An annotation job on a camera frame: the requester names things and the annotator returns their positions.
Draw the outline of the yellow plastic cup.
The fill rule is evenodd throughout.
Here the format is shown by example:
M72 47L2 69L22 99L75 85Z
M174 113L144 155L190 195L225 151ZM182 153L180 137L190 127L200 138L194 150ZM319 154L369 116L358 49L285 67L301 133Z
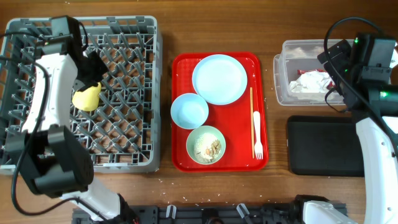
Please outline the yellow plastic cup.
M84 91L76 91L72 98L73 105L82 111L94 111L97 109L100 101L101 83L91 86Z

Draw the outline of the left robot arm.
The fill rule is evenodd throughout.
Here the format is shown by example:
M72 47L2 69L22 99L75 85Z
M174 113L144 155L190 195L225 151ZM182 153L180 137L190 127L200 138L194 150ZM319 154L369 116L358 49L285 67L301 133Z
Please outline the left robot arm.
M22 131L6 141L6 151L16 164L11 198L16 210L28 216L47 213L24 210L17 201L21 176L35 195L72 202L95 222L133 222L135 213L120 194L94 177L88 151L70 131L72 90L97 84L106 65L96 53L83 54L81 41L48 40L35 46L36 81L29 115Z

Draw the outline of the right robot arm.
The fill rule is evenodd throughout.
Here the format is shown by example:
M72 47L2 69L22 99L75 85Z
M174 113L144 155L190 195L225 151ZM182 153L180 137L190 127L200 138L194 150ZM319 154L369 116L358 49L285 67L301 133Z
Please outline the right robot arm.
M317 57L352 111L366 184L365 223L397 223L397 86L392 37L358 34Z

